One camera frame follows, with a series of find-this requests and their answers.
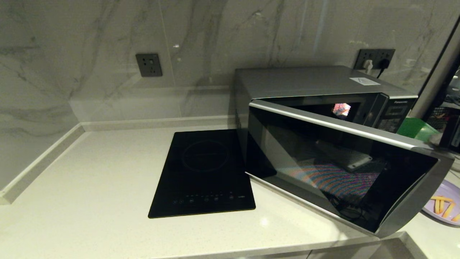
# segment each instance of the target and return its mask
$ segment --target microwave control panel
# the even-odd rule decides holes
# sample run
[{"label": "microwave control panel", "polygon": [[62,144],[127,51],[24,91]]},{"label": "microwave control panel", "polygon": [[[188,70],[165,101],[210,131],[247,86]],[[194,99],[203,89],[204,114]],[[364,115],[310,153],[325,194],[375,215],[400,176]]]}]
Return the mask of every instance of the microwave control panel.
[{"label": "microwave control panel", "polygon": [[380,130],[396,133],[414,105],[415,100],[416,99],[388,100],[375,127]]}]

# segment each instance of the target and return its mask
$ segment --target microwave oven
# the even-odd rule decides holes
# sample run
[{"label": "microwave oven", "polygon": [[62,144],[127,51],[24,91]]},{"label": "microwave oven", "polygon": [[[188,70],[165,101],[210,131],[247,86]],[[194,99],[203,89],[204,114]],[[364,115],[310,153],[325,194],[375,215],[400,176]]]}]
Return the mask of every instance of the microwave oven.
[{"label": "microwave oven", "polygon": [[252,178],[384,237],[421,210],[454,159],[393,133],[416,95],[350,77],[366,78],[345,67],[237,70],[238,138]]}]

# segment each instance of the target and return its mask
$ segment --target french fries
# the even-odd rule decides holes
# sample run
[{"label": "french fries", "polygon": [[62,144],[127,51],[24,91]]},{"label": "french fries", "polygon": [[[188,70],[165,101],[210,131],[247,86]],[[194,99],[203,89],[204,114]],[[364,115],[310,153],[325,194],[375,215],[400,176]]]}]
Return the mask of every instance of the french fries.
[{"label": "french fries", "polygon": [[[431,200],[434,200],[434,213],[436,213],[437,215],[442,214],[443,218],[449,217],[449,215],[451,214],[452,210],[455,207],[455,202],[451,198],[447,198],[443,196],[433,196],[431,197]],[[445,203],[449,203],[449,206],[447,207],[446,211],[444,211],[444,208],[446,206]],[[460,220],[460,214],[453,217],[451,220],[454,222],[458,222]]]}]

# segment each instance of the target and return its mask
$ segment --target green container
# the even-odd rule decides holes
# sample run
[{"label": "green container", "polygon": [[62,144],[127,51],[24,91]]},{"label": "green container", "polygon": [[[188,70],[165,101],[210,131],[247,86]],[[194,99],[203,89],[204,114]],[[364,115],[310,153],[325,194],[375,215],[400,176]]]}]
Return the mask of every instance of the green container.
[{"label": "green container", "polygon": [[439,131],[435,130],[419,118],[405,118],[397,133],[399,135],[428,142],[430,136],[438,134]]}]

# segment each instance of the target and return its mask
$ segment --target marble wall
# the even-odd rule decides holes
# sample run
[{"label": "marble wall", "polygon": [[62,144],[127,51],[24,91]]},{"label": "marble wall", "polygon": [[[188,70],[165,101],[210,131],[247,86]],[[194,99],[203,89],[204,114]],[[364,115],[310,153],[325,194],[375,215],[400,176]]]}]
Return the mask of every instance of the marble wall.
[{"label": "marble wall", "polygon": [[[353,66],[395,48],[382,79],[418,92],[460,0],[22,0],[78,119],[226,115],[235,68]],[[158,53],[142,78],[136,53]]]},{"label": "marble wall", "polygon": [[19,1],[0,1],[0,190],[78,120]]}]

